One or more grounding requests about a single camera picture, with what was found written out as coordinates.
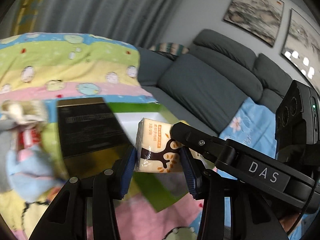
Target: black cable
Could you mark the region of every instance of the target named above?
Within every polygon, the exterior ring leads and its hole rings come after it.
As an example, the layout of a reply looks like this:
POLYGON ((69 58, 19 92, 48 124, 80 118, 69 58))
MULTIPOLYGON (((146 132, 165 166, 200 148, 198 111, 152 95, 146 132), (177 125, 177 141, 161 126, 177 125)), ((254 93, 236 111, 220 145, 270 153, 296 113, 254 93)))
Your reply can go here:
POLYGON ((316 187, 318 186, 318 181, 319 181, 319 179, 320 179, 320 172, 318 171, 318 169, 315 169, 315 170, 313 171, 313 175, 314 175, 313 178, 314 178, 315 183, 314 183, 314 185, 313 185, 313 187, 312 187, 312 189, 311 189, 311 193, 310 193, 310 195, 309 195, 309 198, 308 198, 306 204, 304 205, 304 207, 302 208, 301 213, 300 213, 300 215, 298 216, 297 220, 294 222, 294 224, 292 225, 292 227, 291 227, 291 228, 289 229, 289 231, 287 232, 287 235, 290 235, 290 234, 293 232, 293 230, 296 228, 296 226, 298 225, 298 223, 300 222, 302 216, 304 215, 304 213, 306 212, 306 210, 307 210, 307 208, 308 208, 308 205, 310 204, 310 201, 311 201, 311 199, 312 199, 312 197, 313 197, 313 194, 314 194, 314 192, 315 192, 315 190, 316 190, 316 187))

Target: cartoon print bedsheet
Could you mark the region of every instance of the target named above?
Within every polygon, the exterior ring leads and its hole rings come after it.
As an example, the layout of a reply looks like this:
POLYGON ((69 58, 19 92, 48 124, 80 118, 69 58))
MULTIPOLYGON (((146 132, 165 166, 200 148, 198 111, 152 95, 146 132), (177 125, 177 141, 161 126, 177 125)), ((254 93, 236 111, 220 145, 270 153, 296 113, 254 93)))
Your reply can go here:
MULTIPOLYGON (((0 103, 7 99, 45 102, 49 123, 41 134, 42 145, 55 173, 64 180, 68 175, 58 143, 56 101, 103 97, 106 102, 154 103, 138 83, 139 61, 132 45, 91 34, 26 33, 6 38, 0 40, 0 103)), ((0 193, 0 214, 19 240, 29 238, 56 193, 45 192, 34 203, 27 203, 15 190, 0 193)), ((202 203, 188 194, 156 213, 132 181, 129 194, 116 208, 120 235, 123 240, 171 239, 178 228, 188 228, 180 232, 188 232, 185 239, 195 239, 201 208, 202 203)), ((92 239, 90 225, 88 239, 92 239)))

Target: gray wall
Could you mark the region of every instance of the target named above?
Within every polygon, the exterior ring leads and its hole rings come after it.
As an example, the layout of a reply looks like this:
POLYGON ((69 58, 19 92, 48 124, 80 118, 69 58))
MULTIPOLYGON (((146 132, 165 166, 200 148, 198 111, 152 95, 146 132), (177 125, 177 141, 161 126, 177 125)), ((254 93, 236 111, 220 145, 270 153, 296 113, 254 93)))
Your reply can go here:
POLYGON ((320 28, 313 20, 311 12, 302 0, 281 1, 284 2, 283 18, 273 48, 248 32, 222 21, 231 0, 183 0, 166 32, 162 36, 161 42, 175 42, 188 46, 202 29, 212 29, 244 44, 252 49, 257 55, 259 53, 264 53, 293 79, 306 84, 300 72, 280 55, 290 23, 291 8, 305 17, 319 33, 320 28))

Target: camera lens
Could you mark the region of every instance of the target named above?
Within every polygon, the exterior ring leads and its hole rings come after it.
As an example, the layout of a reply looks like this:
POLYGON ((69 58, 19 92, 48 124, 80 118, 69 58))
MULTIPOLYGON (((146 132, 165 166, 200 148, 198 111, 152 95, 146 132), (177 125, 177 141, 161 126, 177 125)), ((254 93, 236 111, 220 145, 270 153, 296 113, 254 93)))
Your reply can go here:
POLYGON ((289 117, 289 111, 288 111, 288 108, 285 107, 283 113, 282 113, 282 122, 283 122, 283 125, 285 126, 288 122, 288 117, 289 117))
POLYGON ((297 100, 296 98, 291 99, 291 104, 290 104, 290 112, 292 116, 294 116, 297 112, 297 100))
POLYGON ((278 117, 278 118, 277 118, 277 121, 276 121, 276 128, 277 128, 277 130, 279 130, 280 124, 281 124, 281 120, 280 120, 280 117, 278 117))

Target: white lettering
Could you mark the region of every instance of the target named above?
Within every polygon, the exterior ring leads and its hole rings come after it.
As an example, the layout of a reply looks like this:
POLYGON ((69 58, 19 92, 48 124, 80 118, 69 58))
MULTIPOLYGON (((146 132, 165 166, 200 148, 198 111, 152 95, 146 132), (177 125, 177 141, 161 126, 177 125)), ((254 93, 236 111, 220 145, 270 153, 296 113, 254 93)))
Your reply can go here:
POLYGON ((275 174, 276 174, 276 175, 279 175, 279 173, 275 172, 275 173, 272 174, 272 177, 273 177, 275 180, 272 180, 272 179, 271 179, 270 181, 273 182, 273 183, 275 183, 275 182, 277 181, 277 178, 275 177, 275 174))
POLYGON ((265 169, 263 170, 263 172, 260 173, 259 176, 263 175, 263 177, 266 178, 266 176, 267 176, 267 169, 268 169, 268 168, 265 168, 265 169))
POLYGON ((250 167, 250 169, 249 169, 249 171, 250 172, 255 172, 256 170, 257 170, 257 168, 258 168, 258 164, 257 163, 255 163, 255 162, 252 162, 252 164, 251 164, 251 167, 250 167))

